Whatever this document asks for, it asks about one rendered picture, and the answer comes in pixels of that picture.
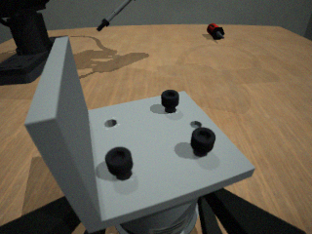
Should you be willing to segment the black socket-head screw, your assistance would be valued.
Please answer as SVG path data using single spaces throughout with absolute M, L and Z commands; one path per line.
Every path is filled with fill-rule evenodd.
M 97 31 L 101 31 L 105 26 L 107 27 L 108 25 L 110 25 L 110 23 L 106 19 L 103 19 L 102 24 L 97 28 Z
M 161 103 L 167 113 L 175 113 L 179 103 L 179 93 L 174 90 L 166 90 L 161 94 Z
M 195 156 L 204 157 L 212 151 L 215 144 L 215 133 L 205 127 L 197 128 L 192 132 L 190 145 Z
M 131 176 L 133 158 L 131 151 L 122 146 L 110 149 L 105 155 L 105 163 L 109 172 L 117 179 L 126 180 Z

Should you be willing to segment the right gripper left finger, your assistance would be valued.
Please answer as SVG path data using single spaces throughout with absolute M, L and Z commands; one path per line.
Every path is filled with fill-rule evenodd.
M 72 234 L 81 220 L 65 196 L 0 226 L 0 234 Z

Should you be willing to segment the red screwdriver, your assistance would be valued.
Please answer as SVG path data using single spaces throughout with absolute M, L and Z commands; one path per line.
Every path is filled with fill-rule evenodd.
M 207 31 L 213 36 L 214 40 L 224 39 L 224 31 L 222 27 L 218 27 L 216 24 L 211 23 L 207 27 Z M 221 38 L 220 38 L 221 37 Z

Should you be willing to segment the grey l-shaped metal bracket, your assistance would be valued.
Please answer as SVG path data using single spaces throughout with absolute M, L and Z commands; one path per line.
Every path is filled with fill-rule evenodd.
M 161 96 L 88 110 L 69 37 L 56 38 L 24 126 L 88 233 L 190 201 L 251 177 L 254 165 L 185 92 L 175 113 Z M 198 125 L 214 148 L 195 156 Z M 114 147 L 131 151 L 129 179 L 105 163 Z

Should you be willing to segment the blue electric screwdriver barrel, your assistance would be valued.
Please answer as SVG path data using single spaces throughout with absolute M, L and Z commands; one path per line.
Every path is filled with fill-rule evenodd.
M 132 0 L 125 0 L 106 20 L 110 22 L 116 15 L 118 15 Z

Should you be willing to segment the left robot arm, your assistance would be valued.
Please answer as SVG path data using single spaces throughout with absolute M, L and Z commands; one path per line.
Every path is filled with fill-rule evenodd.
M 42 13 L 36 12 L 49 1 L 0 0 L 0 19 L 7 18 L 17 45 L 17 53 L 0 63 L 0 76 L 31 72 L 48 58 L 56 38 L 63 37 L 49 37 Z

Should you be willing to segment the dark grey cylinder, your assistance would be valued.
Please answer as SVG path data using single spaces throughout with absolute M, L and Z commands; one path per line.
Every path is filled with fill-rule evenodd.
M 198 198 L 115 226 L 119 234 L 190 234 L 198 219 Z M 197 207 L 196 207 L 197 206 Z

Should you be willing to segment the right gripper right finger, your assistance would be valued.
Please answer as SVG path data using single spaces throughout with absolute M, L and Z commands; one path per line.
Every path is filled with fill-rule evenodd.
M 206 199 L 206 200 L 205 200 Z M 202 234 L 306 234 L 225 188 L 198 198 Z

